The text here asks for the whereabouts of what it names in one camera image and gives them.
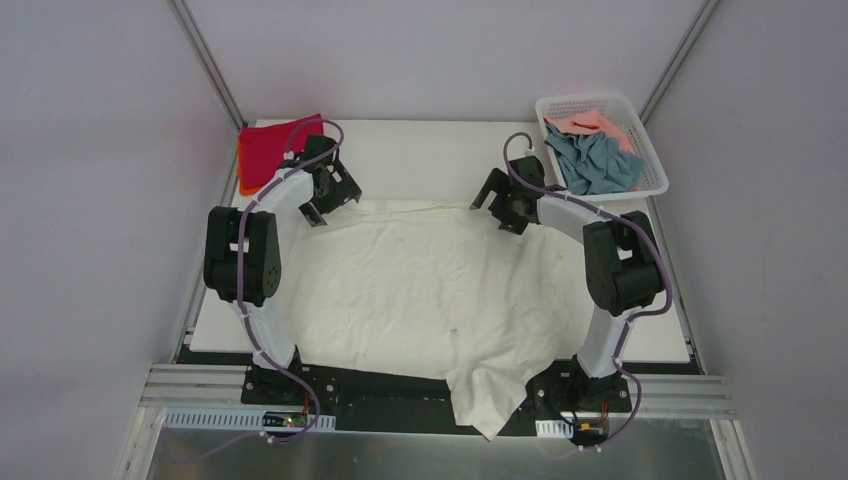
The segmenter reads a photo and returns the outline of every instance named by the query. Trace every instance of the white cloth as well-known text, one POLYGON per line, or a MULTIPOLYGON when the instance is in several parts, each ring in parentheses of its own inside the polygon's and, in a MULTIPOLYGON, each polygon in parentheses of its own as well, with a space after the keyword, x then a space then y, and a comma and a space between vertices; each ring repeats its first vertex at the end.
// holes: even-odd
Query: white cloth
POLYGON ((457 425, 491 439, 527 381, 585 338, 569 320, 591 302, 569 307, 588 293, 563 268, 582 247, 559 232, 424 202, 349 204, 329 223, 299 229, 275 297, 304 363, 445 379, 457 425))

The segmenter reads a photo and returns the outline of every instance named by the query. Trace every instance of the plastic basket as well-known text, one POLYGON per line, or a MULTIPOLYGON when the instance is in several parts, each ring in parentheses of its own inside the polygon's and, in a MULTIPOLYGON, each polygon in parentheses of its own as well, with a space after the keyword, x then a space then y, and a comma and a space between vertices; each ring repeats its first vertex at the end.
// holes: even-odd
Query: plastic basket
MULTIPOLYGON (((668 190, 668 177, 665 176, 665 171, 662 168, 660 159, 657 158, 657 152, 654 150, 654 146, 651 145, 648 133, 639 120, 636 110, 633 109, 633 105, 621 95, 560 95, 539 100, 536 102, 536 116, 539 118, 542 137, 547 136, 545 118, 557 119, 570 117, 593 108, 600 110, 609 121, 614 123, 630 138, 630 143, 633 145, 636 155, 645 160, 645 167, 642 169, 642 177, 639 179, 638 190, 601 195, 575 196, 592 202, 609 202, 659 195, 668 190)), ((562 177, 562 171, 559 163, 556 161, 553 149, 547 147, 547 150, 551 158, 551 163, 554 166, 557 182, 563 187, 568 188, 562 177)))

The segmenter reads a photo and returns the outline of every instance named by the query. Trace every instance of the white wall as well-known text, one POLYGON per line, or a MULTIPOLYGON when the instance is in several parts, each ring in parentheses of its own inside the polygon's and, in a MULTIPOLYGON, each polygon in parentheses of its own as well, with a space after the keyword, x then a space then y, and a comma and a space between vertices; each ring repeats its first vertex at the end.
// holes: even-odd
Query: white wall
POLYGON ((848 468, 848 2, 728 1, 649 131, 686 309, 760 478, 848 468))
POLYGON ((530 120, 541 97, 639 109, 701 0, 192 0, 244 115, 530 120))
POLYGON ((0 477, 115 472, 234 142, 164 1, 0 3, 0 477))

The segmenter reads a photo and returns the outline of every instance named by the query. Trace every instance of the blue cloth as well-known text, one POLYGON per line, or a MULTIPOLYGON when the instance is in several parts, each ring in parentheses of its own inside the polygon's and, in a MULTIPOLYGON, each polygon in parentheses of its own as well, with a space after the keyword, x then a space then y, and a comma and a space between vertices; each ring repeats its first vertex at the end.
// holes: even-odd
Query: blue cloth
POLYGON ((604 132, 563 134, 548 124, 545 143, 551 146, 568 190, 575 195, 629 192, 639 183, 645 161, 618 149, 618 140, 604 132))

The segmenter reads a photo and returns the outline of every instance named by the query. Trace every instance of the pink cloth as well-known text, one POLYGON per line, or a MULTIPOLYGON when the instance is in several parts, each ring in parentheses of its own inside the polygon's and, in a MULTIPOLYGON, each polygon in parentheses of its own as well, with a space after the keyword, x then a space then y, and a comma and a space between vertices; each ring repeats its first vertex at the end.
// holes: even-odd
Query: pink cloth
POLYGON ((605 132, 608 137, 618 140, 619 150, 634 153, 630 139, 612 122, 606 119, 601 112, 594 108, 588 112, 578 113, 568 118, 550 119, 546 122, 555 126, 562 133, 574 133, 577 135, 591 135, 593 133, 605 132))

